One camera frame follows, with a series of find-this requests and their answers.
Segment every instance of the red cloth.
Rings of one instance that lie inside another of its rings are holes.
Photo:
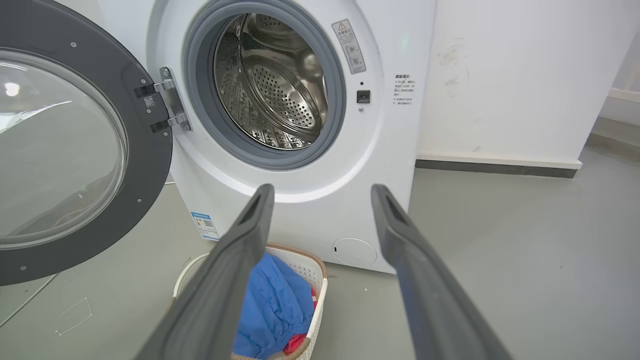
[[[313,288],[311,288],[311,298],[314,299],[314,309],[315,309],[316,306],[318,305],[318,299],[316,297],[316,292],[314,291]],[[300,347],[300,345],[302,345],[306,337],[307,337],[307,334],[297,334],[292,336],[291,339],[289,339],[289,342],[285,345],[284,349],[282,349],[282,352],[285,355],[293,354],[293,352],[296,351]]]

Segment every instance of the wall baseboard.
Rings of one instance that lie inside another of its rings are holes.
[[[514,165],[520,167],[542,167],[542,168],[560,168],[579,170],[582,163],[575,161],[540,161],[540,160],[521,160],[506,158],[481,158],[475,156],[458,156],[458,155],[442,155],[442,154],[426,154],[420,153],[416,155],[417,160],[428,161],[446,161],[455,163],[477,163],[485,165]]]
[[[626,100],[631,102],[640,102],[640,91],[622,90],[617,88],[611,88],[609,95],[614,99]]]
[[[640,163],[640,145],[624,142],[619,139],[591,133],[584,146],[599,152],[606,152],[625,160]]]
[[[482,163],[462,163],[459,161],[416,160],[416,168],[429,168],[433,170],[486,172],[490,174],[525,175],[562,177],[573,179],[578,171],[574,168],[530,167],[522,165],[501,165]]]

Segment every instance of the door glass window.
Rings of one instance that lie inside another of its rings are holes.
[[[229,117],[249,137],[281,150],[308,147],[327,118],[323,68],[278,19],[236,17],[215,47],[214,83]]]
[[[93,220],[124,176],[125,133],[109,101],[51,61],[0,51],[0,247]]]

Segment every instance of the washing machine door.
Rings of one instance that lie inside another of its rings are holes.
[[[0,286],[82,263],[145,215],[180,120],[164,105],[171,89],[82,15],[3,1]]]

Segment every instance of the barcode label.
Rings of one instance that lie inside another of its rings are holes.
[[[198,227],[198,231],[200,231],[200,235],[209,240],[220,240],[220,236],[216,230],[216,227],[213,226],[213,221],[211,217],[207,214],[202,213],[191,213],[193,217],[193,221]]]

